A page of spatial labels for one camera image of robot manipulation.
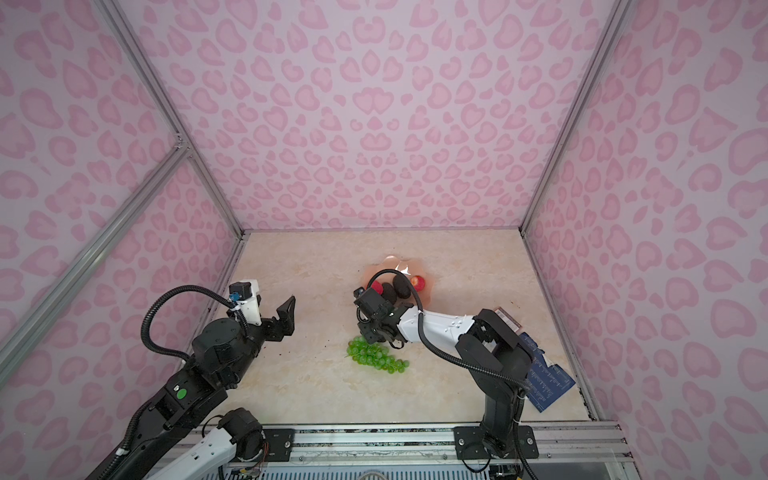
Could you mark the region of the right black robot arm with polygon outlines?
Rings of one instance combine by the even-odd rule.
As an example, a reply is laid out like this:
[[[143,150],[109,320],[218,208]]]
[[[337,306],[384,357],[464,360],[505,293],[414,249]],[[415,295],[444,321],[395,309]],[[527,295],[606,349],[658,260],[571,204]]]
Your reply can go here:
[[[420,343],[467,370],[485,395],[481,444],[497,458],[521,458],[521,417],[533,351],[493,310],[454,316],[424,310],[420,301],[395,304],[374,288],[354,291],[358,328],[369,344]]]

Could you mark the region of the green grape bunch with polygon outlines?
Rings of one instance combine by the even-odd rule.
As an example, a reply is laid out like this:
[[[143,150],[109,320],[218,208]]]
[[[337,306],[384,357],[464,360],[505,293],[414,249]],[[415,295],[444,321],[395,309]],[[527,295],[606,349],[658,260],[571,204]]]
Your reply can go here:
[[[363,337],[355,337],[348,342],[346,356],[359,365],[389,374],[404,373],[410,366],[409,361],[396,358],[382,344],[369,344]]]

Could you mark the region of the dark avocado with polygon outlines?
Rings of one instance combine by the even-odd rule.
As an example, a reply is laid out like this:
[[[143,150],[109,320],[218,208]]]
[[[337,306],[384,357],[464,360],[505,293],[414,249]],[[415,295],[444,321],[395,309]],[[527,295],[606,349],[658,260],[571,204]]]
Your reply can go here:
[[[408,299],[411,297],[411,283],[407,276],[395,275],[392,280],[392,285],[398,294],[398,298]]]
[[[382,284],[381,296],[389,303],[395,304],[398,301],[398,294],[391,283]]]

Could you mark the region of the red peach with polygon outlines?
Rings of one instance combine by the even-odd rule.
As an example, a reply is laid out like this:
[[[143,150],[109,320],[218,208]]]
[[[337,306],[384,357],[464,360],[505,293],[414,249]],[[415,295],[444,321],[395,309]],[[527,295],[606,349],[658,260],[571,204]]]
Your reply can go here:
[[[411,276],[410,283],[417,292],[422,292],[426,288],[426,280],[421,275]]]

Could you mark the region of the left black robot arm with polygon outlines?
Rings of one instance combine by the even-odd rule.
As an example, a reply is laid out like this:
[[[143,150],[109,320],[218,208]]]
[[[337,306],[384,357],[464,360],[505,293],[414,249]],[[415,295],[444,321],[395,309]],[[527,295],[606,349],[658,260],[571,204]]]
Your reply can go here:
[[[192,352],[162,347],[150,334],[155,315],[174,296],[202,293],[224,305],[227,315],[206,325],[192,340]],[[92,479],[142,479],[180,441],[202,424],[236,388],[264,343],[280,342],[295,331],[296,299],[290,297],[271,318],[261,316],[260,296],[249,282],[237,282],[228,297],[204,287],[183,285],[163,294],[148,310],[140,331],[142,344],[154,353],[178,357],[182,368],[172,374],[132,415],[123,439],[90,473]],[[222,473],[231,460],[264,461],[278,447],[245,408],[220,416],[218,424],[160,472],[169,479],[197,479]]]

